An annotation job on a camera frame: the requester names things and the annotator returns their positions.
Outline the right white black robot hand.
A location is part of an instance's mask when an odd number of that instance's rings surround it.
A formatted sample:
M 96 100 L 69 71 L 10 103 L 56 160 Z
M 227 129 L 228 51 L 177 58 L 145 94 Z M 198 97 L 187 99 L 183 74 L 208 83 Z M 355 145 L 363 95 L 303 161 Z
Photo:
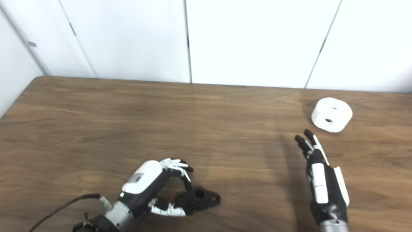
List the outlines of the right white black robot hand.
M 348 223 L 347 208 L 349 194 L 340 167 L 332 167 L 316 135 L 304 130 L 303 138 L 295 136 L 295 141 L 306 160 L 306 176 L 309 181 L 312 201 L 311 213 L 318 226 L 327 222 Z

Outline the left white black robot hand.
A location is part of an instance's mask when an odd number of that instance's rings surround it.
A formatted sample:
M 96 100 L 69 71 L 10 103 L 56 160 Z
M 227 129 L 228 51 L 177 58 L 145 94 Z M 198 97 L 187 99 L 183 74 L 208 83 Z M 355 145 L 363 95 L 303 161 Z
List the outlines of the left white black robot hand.
M 188 175 L 191 172 L 193 168 L 184 160 L 174 158 L 161 161 L 148 160 L 122 186 L 118 201 L 128 207 L 134 218 L 146 213 L 168 217 L 191 216 L 192 210 L 179 207 L 156 196 L 171 177 L 180 177 L 185 189 L 191 191 L 192 184 Z

